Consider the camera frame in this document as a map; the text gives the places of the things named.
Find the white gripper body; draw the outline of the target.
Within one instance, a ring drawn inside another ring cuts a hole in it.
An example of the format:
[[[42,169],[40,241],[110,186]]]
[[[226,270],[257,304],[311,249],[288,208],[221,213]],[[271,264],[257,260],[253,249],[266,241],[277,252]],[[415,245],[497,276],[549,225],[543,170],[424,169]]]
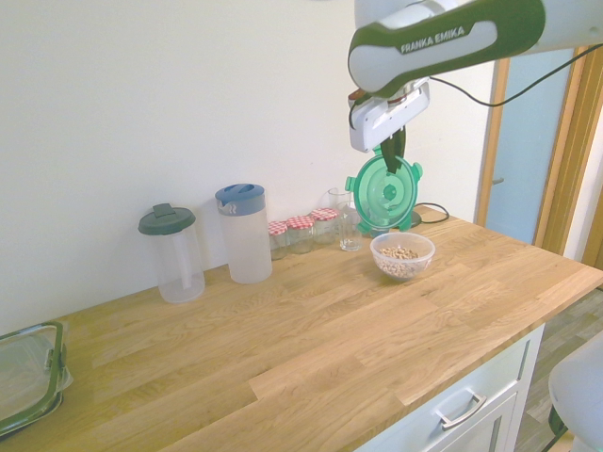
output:
[[[393,99],[373,97],[357,89],[349,95],[351,147],[364,153],[373,150],[426,110],[429,103],[428,84],[414,84]]]

